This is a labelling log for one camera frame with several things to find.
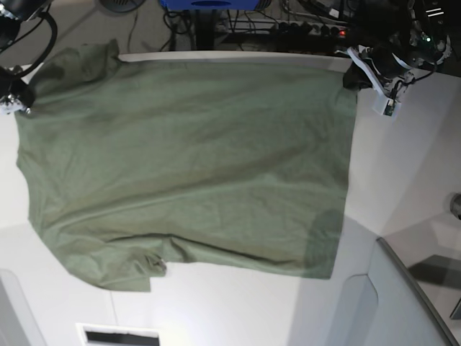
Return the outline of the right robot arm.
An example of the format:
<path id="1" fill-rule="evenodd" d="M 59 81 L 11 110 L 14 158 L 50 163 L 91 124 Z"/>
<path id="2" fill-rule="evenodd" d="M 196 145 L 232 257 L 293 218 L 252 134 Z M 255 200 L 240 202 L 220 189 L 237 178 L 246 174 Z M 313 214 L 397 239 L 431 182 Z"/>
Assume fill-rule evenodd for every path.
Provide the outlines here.
<path id="1" fill-rule="evenodd" d="M 1 114 L 15 112 L 29 112 L 35 96 L 23 78 L 34 72 L 49 56 L 57 37 L 58 26 L 50 14 L 51 1 L 2 1 L 1 2 L 1 52 L 12 48 L 15 44 L 31 35 L 39 25 L 23 35 L 19 35 L 21 25 L 33 19 L 38 19 L 39 24 L 46 22 L 50 28 L 50 39 L 44 51 L 23 69 L 1 67 Z"/>

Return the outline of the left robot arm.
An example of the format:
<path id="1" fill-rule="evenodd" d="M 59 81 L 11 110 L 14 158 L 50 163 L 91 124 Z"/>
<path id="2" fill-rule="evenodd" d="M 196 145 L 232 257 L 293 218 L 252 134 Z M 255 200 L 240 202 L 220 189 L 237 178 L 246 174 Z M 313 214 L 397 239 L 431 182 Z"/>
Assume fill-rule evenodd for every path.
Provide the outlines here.
<path id="1" fill-rule="evenodd" d="M 386 94 L 435 74 L 452 54 L 459 1 L 358 1 L 350 20 L 357 54 L 344 77 L 352 89 L 380 85 Z"/>

